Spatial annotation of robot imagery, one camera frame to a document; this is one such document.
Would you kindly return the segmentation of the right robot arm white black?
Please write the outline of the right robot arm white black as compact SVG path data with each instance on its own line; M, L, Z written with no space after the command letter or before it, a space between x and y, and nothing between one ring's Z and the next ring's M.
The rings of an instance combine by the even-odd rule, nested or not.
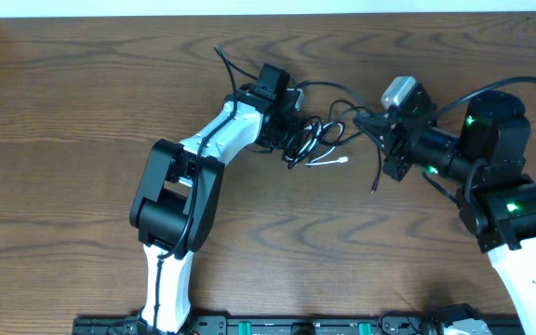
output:
M413 166L456 181L451 196L467 230L502 280L522 328L536 334L536 182L524 173L530 123L522 101L482 89L467 105L460 135L436 126L440 112L421 86L385 96L386 113L354 123L382 147L383 171L402 181Z

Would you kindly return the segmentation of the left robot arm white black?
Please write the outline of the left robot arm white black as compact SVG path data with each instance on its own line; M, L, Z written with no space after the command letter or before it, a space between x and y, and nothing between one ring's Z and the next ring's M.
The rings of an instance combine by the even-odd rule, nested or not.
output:
M215 219L226 166L250 144L270 153L298 123L303 92L284 69L264 64L255 81L226 96L207 126L179 141L152 147L129 214L148 262L140 334L176 334L191 311L193 256Z

